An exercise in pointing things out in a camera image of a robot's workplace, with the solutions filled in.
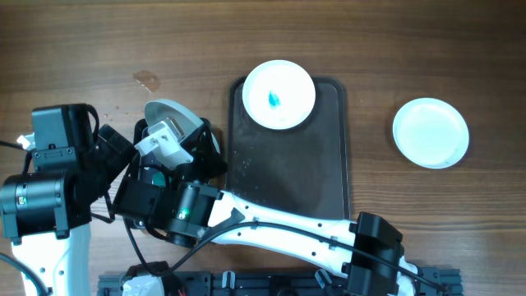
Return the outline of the green yellow sponge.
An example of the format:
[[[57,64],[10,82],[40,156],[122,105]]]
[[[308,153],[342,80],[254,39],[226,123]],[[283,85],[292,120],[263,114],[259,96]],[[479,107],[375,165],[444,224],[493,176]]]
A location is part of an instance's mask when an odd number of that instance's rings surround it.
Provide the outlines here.
[[[166,187],[165,176],[161,172],[152,175],[152,184],[158,187]]]

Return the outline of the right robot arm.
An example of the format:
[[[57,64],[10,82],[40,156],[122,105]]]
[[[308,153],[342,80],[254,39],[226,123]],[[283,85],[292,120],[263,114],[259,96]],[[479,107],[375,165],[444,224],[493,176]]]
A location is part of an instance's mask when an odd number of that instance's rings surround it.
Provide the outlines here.
[[[377,215],[317,220],[211,187],[227,165],[205,125],[189,132],[147,127],[134,146],[113,210],[158,239],[190,252],[239,244],[296,257],[320,267],[322,280],[346,280],[349,295],[415,295],[422,287],[417,267],[404,259],[400,232]]]

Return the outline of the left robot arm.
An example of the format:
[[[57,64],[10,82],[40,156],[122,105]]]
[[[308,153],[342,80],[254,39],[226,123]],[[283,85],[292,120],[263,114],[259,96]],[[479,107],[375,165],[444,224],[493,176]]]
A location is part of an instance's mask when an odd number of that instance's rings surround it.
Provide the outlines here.
[[[33,133],[17,140],[23,171],[1,186],[12,243],[1,259],[21,273],[28,295],[88,295],[91,206],[99,198],[112,205],[108,190],[135,150],[89,104],[37,108],[32,122]]]

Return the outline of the white plate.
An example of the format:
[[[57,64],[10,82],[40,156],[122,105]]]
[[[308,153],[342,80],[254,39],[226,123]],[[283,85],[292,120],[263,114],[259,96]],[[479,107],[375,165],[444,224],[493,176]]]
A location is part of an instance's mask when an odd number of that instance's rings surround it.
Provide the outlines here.
[[[394,143],[405,158],[426,169],[446,169],[465,157],[468,124],[451,104],[419,98],[404,104],[392,123]]]
[[[250,118],[272,130],[304,122],[314,109],[316,87],[301,66],[271,60],[255,67],[242,87],[242,103]]]
[[[165,118],[171,118],[174,123],[178,125],[178,128],[183,133],[183,139],[180,145],[189,154],[191,149],[184,148],[183,146],[190,143],[191,135],[194,132],[199,132],[203,126],[209,126],[206,125],[204,119],[199,118],[190,109],[174,100],[157,99],[145,104],[147,127],[151,127]]]

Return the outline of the white plate top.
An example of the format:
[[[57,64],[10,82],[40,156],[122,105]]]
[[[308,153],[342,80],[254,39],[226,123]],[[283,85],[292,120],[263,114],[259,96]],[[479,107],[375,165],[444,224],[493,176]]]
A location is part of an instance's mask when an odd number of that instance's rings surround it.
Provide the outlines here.
[[[250,118],[272,130],[304,122],[314,109],[316,87],[301,66],[271,60],[255,67],[242,87],[242,103]]]

